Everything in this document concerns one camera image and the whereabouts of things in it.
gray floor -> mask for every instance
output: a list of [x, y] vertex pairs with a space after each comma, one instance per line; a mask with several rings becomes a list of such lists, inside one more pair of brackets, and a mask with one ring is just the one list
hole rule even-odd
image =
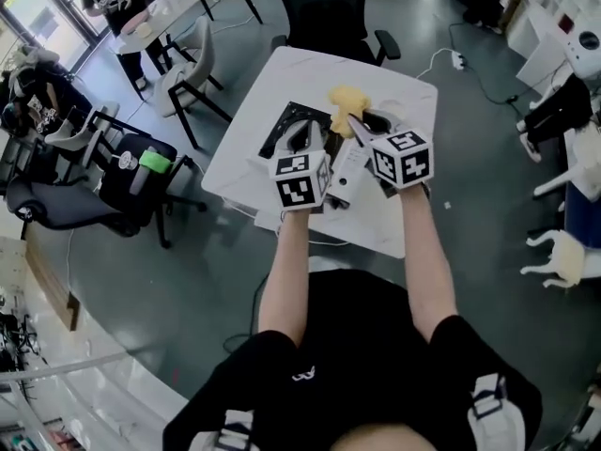
[[[271, 37], [287, 31], [280, 0], [254, 2], [264, 25], [251, 21], [214, 36], [213, 75], [225, 91], [209, 95], [232, 115], [270, 55]], [[373, 30], [389, 30], [403, 57], [384, 66], [416, 75], [427, 68], [431, 54], [449, 46], [447, 26], [460, 21], [462, 11], [455, 0], [367, 0], [369, 43], [376, 49]], [[214, 15], [213, 28], [220, 28], [243, 22], [249, 10], [242, 0], [224, 0]], [[469, 26], [454, 31], [457, 48], [493, 97], [525, 89], [514, 77], [523, 59], [502, 37]], [[96, 94], [120, 101], [121, 118], [139, 105], [105, 47], [81, 75]], [[148, 75], [156, 78], [153, 70]], [[454, 270], [460, 311], [540, 387], [545, 415], [537, 444], [551, 443], [568, 430], [601, 357], [601, 294], [594, 292], [598, 284], [582, 285], [566, 295], [543, 289], [540, 278], [518, 272], [547, 255], [527, 249], [525, 239], [529, 228], [550, 223], [557, 205], [554, 199], [530, 198], [535, 185], [557, 174], [554, 144], [543, 148], [543, 163], [532, 163], [516, 138], [512, 109], [488, 102], [475, 76], [455, 71], [448, 55], [441, 55], [424, 79], [439, 89], [433, 207]], [[519, 106], [525, 108], [528, 100]], [[226, 126], [202, 105], [190, 119], [206, 152], [191, 149], [175, 117], [157, 117], [147, 104], [131, 123], [206, 167]], [[190, 397], [224, 358], [222, 342], [247, 329], [253, 291], [269, 270], [275, 239], [204, 194], [199, 175], [187, 170], [181, 175], [174, 192], [202, 198], [209, 212], [176, 208], [167, 221], [173, 249], [161, 249], [153, 225], [132, 239], [95, 226], [75, 232], [70, 266], [76, 294], [100, 324], [126, 348], [138, 351], [157, 376]], [[39, 229], [39, 235], [57, 271], [65, 275], [69, 232]], [[359, 247], [312, 246], [311, 253], [337, 257], [399, 284], [405, 281], [401, 261]]]

white cube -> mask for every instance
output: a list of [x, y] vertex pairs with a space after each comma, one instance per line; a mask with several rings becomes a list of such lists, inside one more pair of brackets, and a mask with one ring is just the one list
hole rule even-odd
[[374, 173], [397, 189], [434, 177], [432, 142], [419, 129], [380, 137], [370, 147]]
[[273, 156], [270, 160], [270, 179], [283, 210], [319, 207], [330, 178], [330, 156], [325, 150]]

electrical outlet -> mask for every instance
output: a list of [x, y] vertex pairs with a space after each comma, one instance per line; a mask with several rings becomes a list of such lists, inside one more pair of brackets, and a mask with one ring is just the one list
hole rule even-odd
[[457, 70], [464, 70], [466, 68], [466, 59], [455, 50], [451, 52], [451, 61], [453, 62], [453, 67]]

blue cloth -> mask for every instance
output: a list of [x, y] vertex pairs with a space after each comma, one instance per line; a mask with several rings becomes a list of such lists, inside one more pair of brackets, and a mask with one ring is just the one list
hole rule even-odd
[[601, 198], [591, 202], [569, 182], [565, 190], [564, 227], [584, 246], [601, 249]]

yellow plush toy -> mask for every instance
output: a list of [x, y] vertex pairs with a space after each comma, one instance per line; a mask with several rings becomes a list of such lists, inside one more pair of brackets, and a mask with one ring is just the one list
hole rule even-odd
[[331, 131], [346, 139], [353, 138], [355, 133], [348, 125], [348, 114], [362, 118], [363, 110], [371, 106], [371, 100], [354, 86], [337, 86], [330, 90], [328, 96], [331, 103], [338, 105], [338, 114], [331, 116]]

